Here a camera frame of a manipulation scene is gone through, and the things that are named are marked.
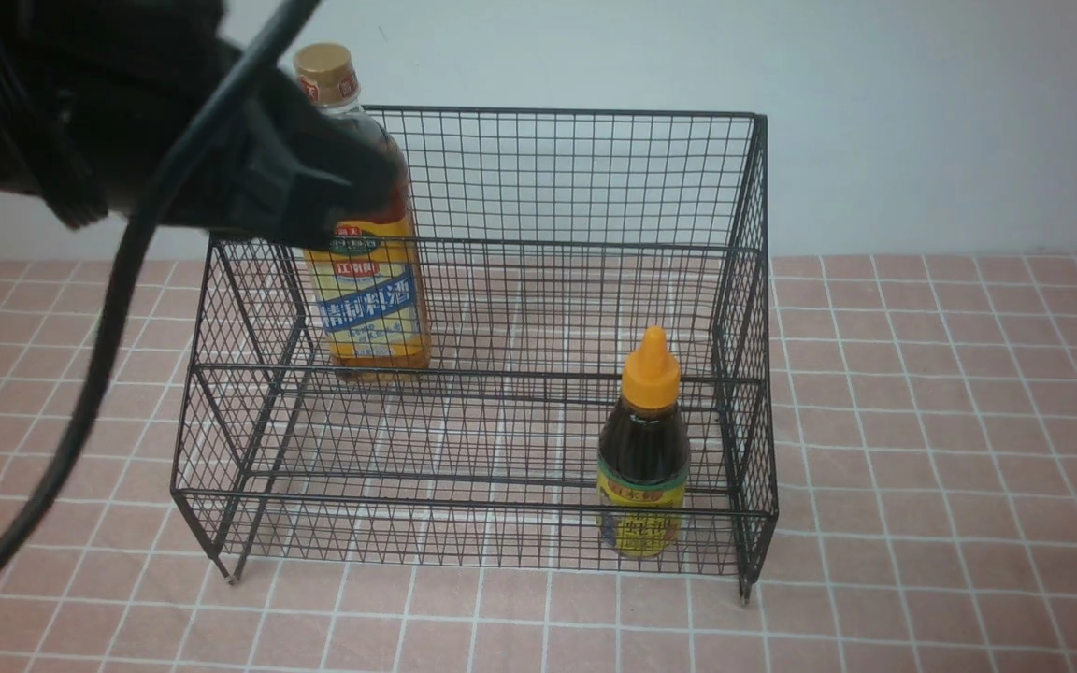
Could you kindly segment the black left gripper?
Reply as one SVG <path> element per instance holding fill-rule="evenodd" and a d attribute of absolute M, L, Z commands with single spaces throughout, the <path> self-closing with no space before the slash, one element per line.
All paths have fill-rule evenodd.
<path fill-rule="evenodd" d="M 136 213 L 243 51 L 222 1 L 0 1 L 0 193 L 68 229 Z M 363 107 L 317 107 L 264 64 L 204 129 L 163 225 L 328 249 L 345 221 L 406 216 L 408 168 Z"/>

